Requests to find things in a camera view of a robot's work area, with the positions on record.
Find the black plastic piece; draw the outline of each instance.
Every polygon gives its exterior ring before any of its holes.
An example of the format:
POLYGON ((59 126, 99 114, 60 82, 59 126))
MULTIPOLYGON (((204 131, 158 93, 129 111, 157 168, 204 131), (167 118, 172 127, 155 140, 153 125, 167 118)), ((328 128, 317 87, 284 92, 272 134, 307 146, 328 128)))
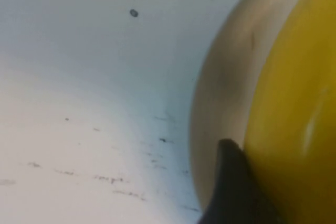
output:
POLYGON ((230 139, 220 140, 216 184, 198 224, 283 224, 260 190, 244 152, 230 139))

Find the white surface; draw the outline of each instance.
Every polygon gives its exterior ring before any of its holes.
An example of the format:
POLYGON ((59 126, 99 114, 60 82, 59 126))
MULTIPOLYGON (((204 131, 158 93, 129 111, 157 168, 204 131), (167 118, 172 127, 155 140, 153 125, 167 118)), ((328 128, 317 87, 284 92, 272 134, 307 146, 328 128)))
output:
POLYGON ((195 223, 190 107, 237 1, 0 0, 0 223, 195 223))

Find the yellow object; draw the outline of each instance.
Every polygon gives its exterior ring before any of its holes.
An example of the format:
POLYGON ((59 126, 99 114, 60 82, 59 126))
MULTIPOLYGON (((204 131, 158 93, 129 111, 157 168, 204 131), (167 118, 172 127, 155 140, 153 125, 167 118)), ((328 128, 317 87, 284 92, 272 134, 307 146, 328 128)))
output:
POLYGON ((300 0, 260 74, 245 150, 289 224, 336 223, 336 0, 300 0))

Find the black speck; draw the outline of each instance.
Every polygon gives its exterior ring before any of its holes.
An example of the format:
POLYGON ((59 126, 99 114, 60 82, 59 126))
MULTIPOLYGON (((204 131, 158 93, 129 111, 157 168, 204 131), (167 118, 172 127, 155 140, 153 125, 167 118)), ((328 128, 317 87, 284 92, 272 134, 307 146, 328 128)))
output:
POLYGON ((131 10, 130 10, 130 14, 131 14, 132 17, 134 17, 134 18, 138 17, 138 15, 139 15, 138 11, 136 11, 136 10, 134 10, 134 9, 131 9, 131 10))

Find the white wall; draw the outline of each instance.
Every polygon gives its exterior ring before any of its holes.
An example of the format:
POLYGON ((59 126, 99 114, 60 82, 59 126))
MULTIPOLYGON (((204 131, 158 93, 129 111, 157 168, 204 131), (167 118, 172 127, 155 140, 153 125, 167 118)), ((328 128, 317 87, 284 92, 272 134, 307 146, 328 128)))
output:
POLYGON ((0 222, 195 223, 190 106, 237 1, 0 0, 0 222))

